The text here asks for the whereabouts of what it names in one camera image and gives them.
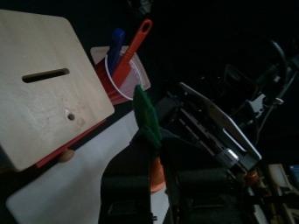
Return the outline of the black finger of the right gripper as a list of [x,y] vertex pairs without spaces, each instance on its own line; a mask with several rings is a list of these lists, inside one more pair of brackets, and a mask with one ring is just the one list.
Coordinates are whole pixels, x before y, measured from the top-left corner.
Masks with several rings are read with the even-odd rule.
[[187,141],[206,150],[222,164],[234,163],[234,151],[223,140],[220,127],[210,118],[208,107],[191,94],[168,94],[178,123],[187,129]]

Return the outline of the white-edged finger of the right gripper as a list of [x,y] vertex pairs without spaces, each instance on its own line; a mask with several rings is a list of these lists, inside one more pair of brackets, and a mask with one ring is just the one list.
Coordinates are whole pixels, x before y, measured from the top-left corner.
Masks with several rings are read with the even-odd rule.
[[256,160],[262,159],[262,156],[254,146],[254,144],[248,141],[244,133],[242,132],[239,126],[226,114],[226,112],[218,107],[218,105],[196,90],[194,90],[187,84],[183,82],[179,83],[183,91],[188,95],[194,95],[198,101],[203,104],[206,108],[206,114],[211,119],[211,123],[215,123],[219,127],[220,131],[226,134],[230,141],[239,147],[242,151],[247,151]]

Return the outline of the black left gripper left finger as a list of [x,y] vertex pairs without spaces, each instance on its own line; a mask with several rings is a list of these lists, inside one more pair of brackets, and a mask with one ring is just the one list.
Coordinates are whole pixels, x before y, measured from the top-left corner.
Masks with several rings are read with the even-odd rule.
[[98,224],[154,224],[150,146],[132,142],[107,164],[100,182]]

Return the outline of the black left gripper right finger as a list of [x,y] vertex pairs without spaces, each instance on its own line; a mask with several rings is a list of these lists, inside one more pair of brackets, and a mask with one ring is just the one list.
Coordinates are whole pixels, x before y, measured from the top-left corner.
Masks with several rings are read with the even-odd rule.
[[162,163],[174,224],[250,224],[239,189],[206,150],[166,138]]

